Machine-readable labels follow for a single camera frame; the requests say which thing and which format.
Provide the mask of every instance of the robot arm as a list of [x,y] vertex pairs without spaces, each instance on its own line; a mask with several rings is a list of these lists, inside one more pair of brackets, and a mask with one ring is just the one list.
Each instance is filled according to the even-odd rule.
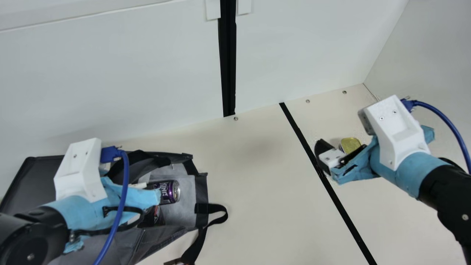
[[384,177],[434,208],[471,265],[471,176],[430,154],[427,144],[434,139],[433,129],[420,126],[396,96],[358,115],[373,135],[370,145],[345,154],[321,139],[314,147],[320,167],[340,184]]
[[[79,251],[84,236],[111,234],[124,188],[99,171],[100,162],[111,162],[119,153],[115,147],[101,148],[96,138],[71,144],[54,177],[56,201],[15,216],[0,213],[0,265],[47,265]],[[159,189],[129,187],[117,231],[137,225],[160,197]],[[127,224],[136,215],[140,218]]]

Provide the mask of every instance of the white bracket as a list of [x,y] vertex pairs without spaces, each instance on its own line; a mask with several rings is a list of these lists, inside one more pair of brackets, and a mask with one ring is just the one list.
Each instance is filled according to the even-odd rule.
[[391,170],[413,153],[430,154],[420,123],[396,95],[360,110],[358,116],[366,132],[378,137],[380,163]]
[[56,200],[78,195],[93,203],[106,198],[98,170],[100,156],[98,138],[71,144],[54,177]]
[[237,0],[237,14],[245,15],[252,13],[252,0]]
[[220,0],[206,0],[206,19],[214,20],[221,18]]

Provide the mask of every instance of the white wall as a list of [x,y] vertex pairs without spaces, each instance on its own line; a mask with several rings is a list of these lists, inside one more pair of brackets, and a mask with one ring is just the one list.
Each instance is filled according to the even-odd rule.
[[[236,111],[363,82],[406,2],[254,0],[237,17]],[[172,0],[0,31],[0,195],[27,156],[221,117],[205,12]]]
[[204,0],[0,32],[0,197],[27,156],[222,117]]
[[236,20],[236,112],[363,83],[406,4],[253,0]]
[[[471,147],[471,1],[411,0],[365,85],[376,95],[410,95],[444,112]],[[413,115],[436,128],[437,156],[465,167],[451,131],[428,110]]]

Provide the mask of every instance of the black robot arm segment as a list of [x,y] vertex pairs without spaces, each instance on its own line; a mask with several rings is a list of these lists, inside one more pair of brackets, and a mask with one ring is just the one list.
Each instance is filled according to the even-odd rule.
[[64,218],[50,207],[0,213],[0,265],[47,265],[62,254],[68,235]]
[[471,176],[456,166],[439,166],[423,180],[418,199],[437,210],[471,265]]

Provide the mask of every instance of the purple can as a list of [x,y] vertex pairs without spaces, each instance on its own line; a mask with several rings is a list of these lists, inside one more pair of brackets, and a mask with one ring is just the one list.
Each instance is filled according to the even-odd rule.
[[152,189],[160,189],[162,193],[160,204],[176,203],[180,200],[180,185],[176,180],[166,180],[150,183]]

